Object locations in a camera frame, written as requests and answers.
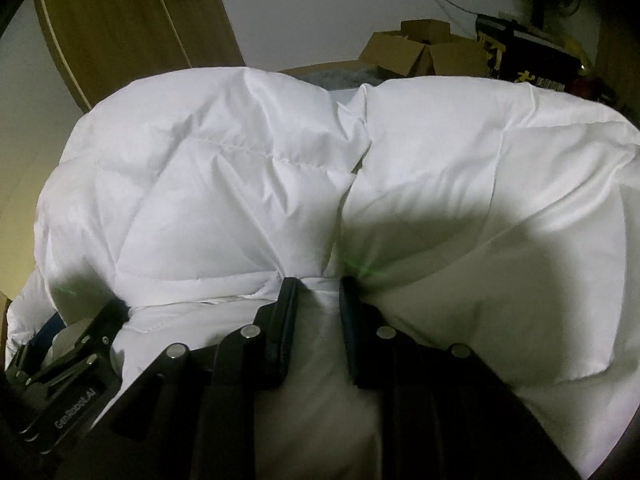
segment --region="blue strap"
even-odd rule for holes
[[[65,327],[65,322],[62,321],[59,313],[55,313],[51,318],[43,325],[43,327],[38,330],[38,333],[31,338],[29,341],[29,345],[31,347],[30,351],[30,362],[37,363],[40,366],[40,363],[43,361],[44,357],[47,355],[47,351],[51,348],[53,343],[53,338]]]

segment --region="metal screw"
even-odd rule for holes
[[[383,325],[378,330],[376,330],[376,335],[380,339],[393,339],[396,337],[396,330],[391,328],[390,326]]]
[[[240,335],[247,339],[253,339],[260,335],[260,327],[257,325],[245,325],[240,329]]]
[[[451,347],[451,355],[458,359],[466,359],[471,355],[471,349],[462,343],[456,343]]]
[[[174,343],[164,352],[167,357],[171,359],[176,359],[178,357],[182,357],[187,351],[187,347],[180,343]]]

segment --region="wooden door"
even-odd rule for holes
[[[600,23],[595,71],[619,95],[616,108],[640,116],[640,37],[622,16],[606,14]]]
[[[129,82],[243,65],[221,0],[35,0],[53,59],[85,111]]]

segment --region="cardboard box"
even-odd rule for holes
[[[400,24],[402,35],[419,43],[450,43],[451,26],[440,20],[408,20]]]
[[[377,66],[389,76],[489,75],[487,54],[476,40],[452,34],[450,25],[439,20],[409,20],[400,30],[374,32],[358,60],[323,63],[284,70],[303,75],[332,68],[357,70]]]
[[[360,60],[406,77],[423,51],[422,43],[389,33],[374,32],[360,54]]]

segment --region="white comforter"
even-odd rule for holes
[[[349,273],[418,341],[472,346],[587,477],[640,402],[639,140],[528,84],[394,80],[345,107],[251,69],[140,80],[79,121],[42,192],[9,348],[54,306],[72,323],[116,294],[125,388],[298,276],[289,377],[257,399],[258,477],[377,478],[378,398],[350,385],[337,311]]]

